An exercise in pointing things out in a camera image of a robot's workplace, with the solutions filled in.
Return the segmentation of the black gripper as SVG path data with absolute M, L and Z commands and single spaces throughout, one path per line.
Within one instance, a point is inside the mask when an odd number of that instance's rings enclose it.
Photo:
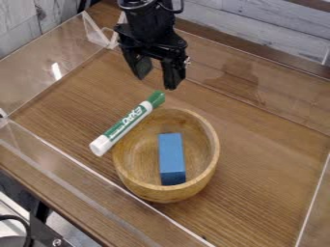
M 188 46 L 175 33 L 175 16 L 182 14 L 184 6 L 171 5 L 120 5 L 127 22 L 117 23 L 119 44 L 128 67 L 139 80 L 152 70 L 152 61 L 161 62 L 164 88 L 175 90 L 186 79 Z

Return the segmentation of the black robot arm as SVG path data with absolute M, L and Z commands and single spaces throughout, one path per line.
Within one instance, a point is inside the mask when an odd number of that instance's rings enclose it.
M 171 0 L 117 0 L 117 5 L 127 23 L 117 23 L 113 30 L 133 75 L 143 79 L 156 59 L 161 63 L 164 88 L 175 90 L 186 79 L 190 61 L 188 43 L 174 31 L 175 15 L 184 10 L 184 0 L 179 10 L 172 8 Z

